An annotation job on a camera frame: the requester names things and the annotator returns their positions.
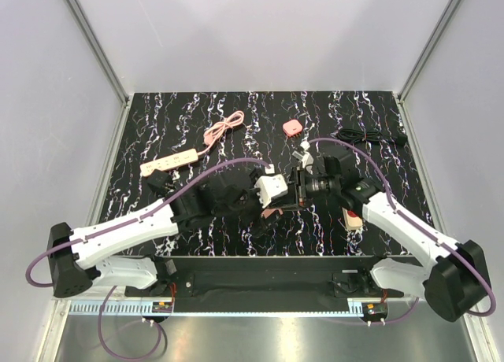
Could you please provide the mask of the pink plug adapter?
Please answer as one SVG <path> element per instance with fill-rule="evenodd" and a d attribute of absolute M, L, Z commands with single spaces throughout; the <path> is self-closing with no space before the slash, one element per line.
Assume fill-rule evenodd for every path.
<path fill-rule="evenodd" d="M 283 215 L 283 210 L 282 209 L 264 209 L 261 217 L 264 218 L 265 220 L 268 218 L 278 218 L 279 216 Z"/>

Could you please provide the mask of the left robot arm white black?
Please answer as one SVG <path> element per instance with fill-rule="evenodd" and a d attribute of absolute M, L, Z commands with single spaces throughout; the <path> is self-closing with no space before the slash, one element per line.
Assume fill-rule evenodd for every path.
<path fill-rule="evenodd" d="M 193 181 L 168 198 L 105 223 L 79 228 L 58 223 L 48 240 L 53 294 L 68 298 L 93 286 L 131 286 L 160 296 L 169 289 L 167 268 L 153 257 L 122 257 L 121 251 L 207 227 L 216 217 L 237 216 L 246 225 L 262 226 L 264 211 L 287 192 L 281 175 L 260 174 L 246 189 L 217 179 Z"/>

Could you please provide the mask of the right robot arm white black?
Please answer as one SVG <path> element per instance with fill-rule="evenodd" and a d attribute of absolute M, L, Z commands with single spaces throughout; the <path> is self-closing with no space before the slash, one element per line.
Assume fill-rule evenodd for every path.
<path fill-rule="evenodd" d="M 342 210 L 378 227 L 417 259 L 418 265 L 381 257 L 358 280 L 367 296 L 395 290 L 427 301 L 442 319 L 454 322 L 491 296 L 491 281 L 483 249 L 474 241 L 460 243 L 430 227 L 400 205 L 383 187 L 360 177 L 354 155 L 344 148 L 325 155 L 324 171 L 313 173 L 308 150 L 293 153 L 298 167 L 291 172 L 282 209 L 303 209 L 314 199 L 334 198 Z"/>

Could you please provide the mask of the wooden red socket power strip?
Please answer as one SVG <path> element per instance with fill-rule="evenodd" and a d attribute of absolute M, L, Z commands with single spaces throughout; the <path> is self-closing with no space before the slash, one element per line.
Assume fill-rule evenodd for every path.
<path fill-rule="evenodd" d="M 343 221 L 348 231 L 357 231 L 363 226 L 362 219 L 354 212 L 347 209 L 343 209 Z"/>

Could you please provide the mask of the pink square charger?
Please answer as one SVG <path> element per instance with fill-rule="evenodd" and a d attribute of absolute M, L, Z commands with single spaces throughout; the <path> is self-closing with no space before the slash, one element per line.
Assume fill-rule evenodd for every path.
<path fill-rule="evenodd" d="M 299 135 L 303 130 L 301 123 L 296 120 L 289 120 L 283 124 L 283 132 L 287 138 L 292 138 Z"/>

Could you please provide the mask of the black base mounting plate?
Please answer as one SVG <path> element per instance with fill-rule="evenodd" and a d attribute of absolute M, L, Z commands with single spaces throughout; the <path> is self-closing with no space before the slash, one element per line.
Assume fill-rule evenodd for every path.
<path fill-rule="evenodd" d="M 269 294 L 296 291 L 326 297 L 401 297 L 371 279 L 378 257 L 168 257 L 164 268 L 176 297 L 207 294 Z"/>

